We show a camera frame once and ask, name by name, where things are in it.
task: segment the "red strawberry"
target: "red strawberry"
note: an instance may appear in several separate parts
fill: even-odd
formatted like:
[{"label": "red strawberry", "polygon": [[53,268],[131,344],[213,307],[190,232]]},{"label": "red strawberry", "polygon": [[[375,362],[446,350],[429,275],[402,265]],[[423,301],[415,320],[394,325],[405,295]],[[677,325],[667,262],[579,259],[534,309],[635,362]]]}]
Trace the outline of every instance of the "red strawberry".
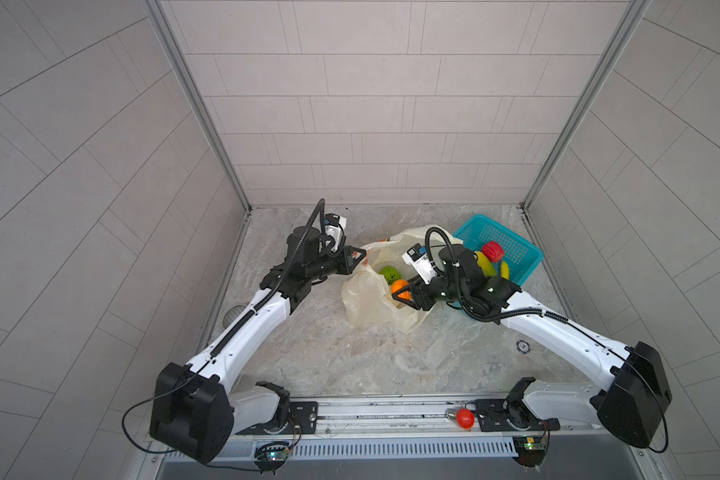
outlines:
[{"label": "red strawberry", "polygon": [[501,262],[501,259],[504,258],[504,249],[496,242],[488,242],[483,245],[483,248],[481,248],[480,251],[483,252],[483,255],[486,255],[488,261],[492,264]]}]

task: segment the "vent grille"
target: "vent grille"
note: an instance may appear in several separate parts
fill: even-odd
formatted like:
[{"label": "vent grille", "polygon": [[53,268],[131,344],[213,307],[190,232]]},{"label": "vent grille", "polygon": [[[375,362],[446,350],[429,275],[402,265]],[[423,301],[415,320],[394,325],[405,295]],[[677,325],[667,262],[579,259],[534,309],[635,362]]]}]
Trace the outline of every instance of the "vent grille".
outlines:
[{"label": "vent grille", "polygon": [[304,440],[292,460],[352,458],[516,457],[512,438],[347,438]]},{"label": "vent grille", "polygon": [[[264,441],[230,441],[214,462],[243,462],[253,458]],[[351,460],[370,458],[516,457],[512,437],[449,438],[317,438],[303,439],[289,460]],[[194,462],[179,452],[165,455],[168,462]]]}]

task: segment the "mounting plate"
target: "mounting plate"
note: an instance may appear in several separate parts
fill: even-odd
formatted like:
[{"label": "mounting plate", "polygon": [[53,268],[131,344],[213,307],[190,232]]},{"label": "mounting plate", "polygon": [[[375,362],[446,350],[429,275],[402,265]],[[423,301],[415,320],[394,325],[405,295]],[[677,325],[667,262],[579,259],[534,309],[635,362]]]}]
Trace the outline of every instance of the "mounting plate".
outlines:
[{"label": "mounting plate", "polygon": [[[317,427],[317,402],[291,402],[288,414],[295,417],[297,422],[301,424],[303,435],[315,433]],[[277,434],[292,435],[293,426],[289,422],[286,424],[286,427]],[[245,430],[240,430],[236,435],[269,435],[269,433],[259,424],[250,426]]]},{"label": "mounting plate", "polygon": [[[522,432],[509,423],[509,414],[504,410],[505,398],[482,398],[474,400],[476,417],[480,422],[481,432]],[[538,429],[544,430],[541,420],[538,420]],[[548,418],[549,430],[560,430],[560,421],[557,418]]]}]

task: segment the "orange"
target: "orange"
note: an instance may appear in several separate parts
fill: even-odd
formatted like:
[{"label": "orange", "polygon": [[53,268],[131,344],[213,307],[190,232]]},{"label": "orange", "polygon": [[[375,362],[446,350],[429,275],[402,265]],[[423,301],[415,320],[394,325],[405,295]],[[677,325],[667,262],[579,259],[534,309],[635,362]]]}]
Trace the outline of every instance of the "orange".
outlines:
[{"label": "orange", "polygon": [[[408,284],[408,282],[405,281],[405,280],[403,280],[403,279],[396,280],[396,281],[392,284],[392,286],[390,287],[390,290],[392,291],[392,293],[397,292],[398,290],[400,290],[401,288],[403,288],[403,287],[406,286],[407,284]],[[400,298],[405,299],[405,300],[410,300],[410,299],[411,299],[411,292],[403,292],[403,293],[401,293],[401,294],[400,294]]]}]

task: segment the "marble floor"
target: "marble floor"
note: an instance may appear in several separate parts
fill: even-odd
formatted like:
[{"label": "marble floor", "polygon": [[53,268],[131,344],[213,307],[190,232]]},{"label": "marble floor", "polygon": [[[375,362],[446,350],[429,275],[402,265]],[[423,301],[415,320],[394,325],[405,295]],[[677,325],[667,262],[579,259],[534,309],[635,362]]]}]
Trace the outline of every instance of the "marble floor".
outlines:
[{"label": "marble floor", "polygon": [[[287,236],[307,221],[311,211],[252,212],[213,338],[222,331],[224,312],[248,303],[261,278],[283,262]],[[428,224],[455,232],[474,214],[489,216],[528,238],[516,205],[326,206],[326,212],[347,217],[347,244],[353,246]],[[262,380],[284,386],[292,396],[506,392],[523,376],[548,382],[585,380],[565,360],[520,333],[472,321],[442,304],[409,334],[389,323],[354,326],[346,319],[341,298],[346,279],[332,275],[312,289],[246,364],[236,391]],[[543,265],[526,280],[524,289],[562,312]],[[530,344],[528,354],[517,350],[519,340]]]}]

